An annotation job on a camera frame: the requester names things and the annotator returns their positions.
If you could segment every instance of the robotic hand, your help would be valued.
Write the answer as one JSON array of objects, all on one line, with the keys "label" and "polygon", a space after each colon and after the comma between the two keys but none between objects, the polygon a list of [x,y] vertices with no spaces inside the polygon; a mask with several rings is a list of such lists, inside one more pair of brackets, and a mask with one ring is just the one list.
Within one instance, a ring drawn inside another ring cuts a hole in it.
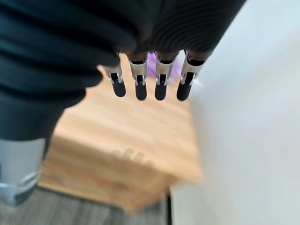
[{"label": "robotic hand", "polygon": [[144,100],[147,53],[157,56],[157,100],[165,98],[179,50],[186,50],[177,98],[193,80],[244,0],[1,0],[0,199],[24,202],[57,121],[102,80],[126,93],[118,53],[130,62],[136,97]]}]

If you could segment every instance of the black fabric sleeve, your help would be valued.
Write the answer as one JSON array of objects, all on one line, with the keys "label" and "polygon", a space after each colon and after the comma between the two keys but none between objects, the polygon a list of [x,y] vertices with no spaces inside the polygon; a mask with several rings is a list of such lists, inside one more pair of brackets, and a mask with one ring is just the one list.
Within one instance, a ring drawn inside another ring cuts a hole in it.
[{"label": "black fabric sleeve", "polygon": [[161,0],[1,0],[0,138],[50,137],[64,109],[102,80],[97,65],[116,66],[116,52],[132,52],[161,7]]}]

